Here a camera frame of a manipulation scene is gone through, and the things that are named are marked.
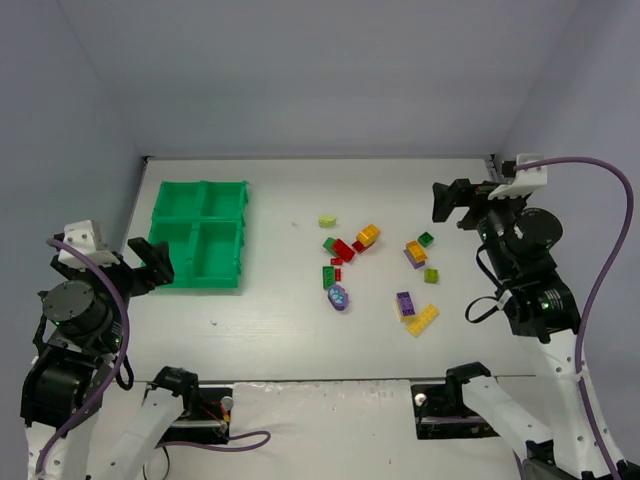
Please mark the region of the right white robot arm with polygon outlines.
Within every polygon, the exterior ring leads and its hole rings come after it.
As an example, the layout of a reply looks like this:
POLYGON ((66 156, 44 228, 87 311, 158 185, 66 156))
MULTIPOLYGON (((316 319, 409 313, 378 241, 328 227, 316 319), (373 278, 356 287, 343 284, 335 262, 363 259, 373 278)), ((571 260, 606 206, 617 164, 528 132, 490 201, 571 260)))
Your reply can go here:
POLYGON ((531 415, 479 362, 449 369, 442 407, 427 412, 479 416, 513 451, 524 479, 636 479, 638 465, 624 458, 588 397, 593 385, 577 352, 584 321, 550 253, 562 225, 552 213, 527 207, 524 197, 495 197, 497 187, 467 179, 436 183, 432 219, 444 222, 467 208, 457 225, 478 232, 477 252, 489 259, 478 265, 495 287, 489 312, 506 316, 527 353, 544 385, 549 421, 531 415))

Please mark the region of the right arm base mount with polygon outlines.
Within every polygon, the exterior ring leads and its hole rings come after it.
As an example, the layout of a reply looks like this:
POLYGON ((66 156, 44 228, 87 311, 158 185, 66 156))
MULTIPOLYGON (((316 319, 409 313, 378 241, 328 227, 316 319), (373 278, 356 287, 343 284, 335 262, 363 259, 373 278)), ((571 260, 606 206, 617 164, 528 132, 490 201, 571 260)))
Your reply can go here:
POLYGON ((449 383, 412 384, 415 431, 418 440, 485 439, 497 432, 466 407, 449 383))

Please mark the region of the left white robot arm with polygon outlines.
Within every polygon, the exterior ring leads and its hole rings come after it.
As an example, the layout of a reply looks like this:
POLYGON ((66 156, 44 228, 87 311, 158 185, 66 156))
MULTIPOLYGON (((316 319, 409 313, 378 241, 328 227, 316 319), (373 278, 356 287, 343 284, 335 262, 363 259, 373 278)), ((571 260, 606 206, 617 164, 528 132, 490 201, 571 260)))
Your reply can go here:
POLYGON ((90 442, 106 389, 129 387, 129 301, 174 280, 165 242, 137 237, 128 245, 142 260, 132 268, 111 251, 99 262, 57 235, 51 266, 64 278, 39 292, 42 313, 33 343, 37 356, 25 378, 20 416, 31 479, 88 479, 90 442))

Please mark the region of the dark green square lego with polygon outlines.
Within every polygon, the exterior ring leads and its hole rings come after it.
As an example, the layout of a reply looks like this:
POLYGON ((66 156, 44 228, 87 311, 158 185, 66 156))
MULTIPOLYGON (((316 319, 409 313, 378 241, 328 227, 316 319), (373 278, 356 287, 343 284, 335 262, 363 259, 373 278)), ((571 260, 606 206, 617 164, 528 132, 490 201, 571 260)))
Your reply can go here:
POLYGON ((434 237, 429 232, 423 232, 417 239, 422 247, 429 247, 434 242, 434 237))

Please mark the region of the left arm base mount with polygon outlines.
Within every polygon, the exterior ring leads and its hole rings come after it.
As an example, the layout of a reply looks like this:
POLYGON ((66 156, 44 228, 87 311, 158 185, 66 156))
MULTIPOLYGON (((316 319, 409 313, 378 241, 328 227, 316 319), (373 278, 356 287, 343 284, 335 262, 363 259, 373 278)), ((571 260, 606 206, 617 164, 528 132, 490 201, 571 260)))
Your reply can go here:
POLYGON ((161 437, 161 443, 189 442, 226 445, 230 436, 233 387, 230 384, 201 384, 199 399, 161 437))

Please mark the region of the large red lego brick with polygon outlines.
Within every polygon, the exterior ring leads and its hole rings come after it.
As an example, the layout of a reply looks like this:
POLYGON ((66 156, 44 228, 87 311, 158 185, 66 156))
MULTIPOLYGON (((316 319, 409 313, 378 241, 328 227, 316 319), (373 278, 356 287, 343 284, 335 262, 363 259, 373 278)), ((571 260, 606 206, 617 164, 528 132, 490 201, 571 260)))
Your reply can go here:
POLYGON ((332 250, 339 258, 347 263, 351 262, 355 256, 355 251, 341 239, 336 239, 333 242, 332 250))

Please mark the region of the lime green square lego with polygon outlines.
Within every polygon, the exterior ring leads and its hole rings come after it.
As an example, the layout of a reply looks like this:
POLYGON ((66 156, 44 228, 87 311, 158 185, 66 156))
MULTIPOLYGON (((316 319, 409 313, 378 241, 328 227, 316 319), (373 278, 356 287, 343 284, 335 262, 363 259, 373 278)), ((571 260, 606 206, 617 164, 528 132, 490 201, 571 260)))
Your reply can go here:
POLYGON ((424 281, 429 284, 437 284, 439 282, 439 272, 437 269, 426 269, 424 272, 424 281))

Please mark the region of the pale yellow-green lego brick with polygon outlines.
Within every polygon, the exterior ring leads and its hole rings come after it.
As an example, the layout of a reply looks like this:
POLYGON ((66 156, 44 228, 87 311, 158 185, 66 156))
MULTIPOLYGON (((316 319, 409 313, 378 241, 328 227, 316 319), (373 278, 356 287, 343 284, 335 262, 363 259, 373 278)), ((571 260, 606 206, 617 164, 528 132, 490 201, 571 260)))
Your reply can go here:
POLYGON ((336 226, 337 218, 333 215, 321 214, 318 218, 318 225, 320 228, 333 228, 336 226))

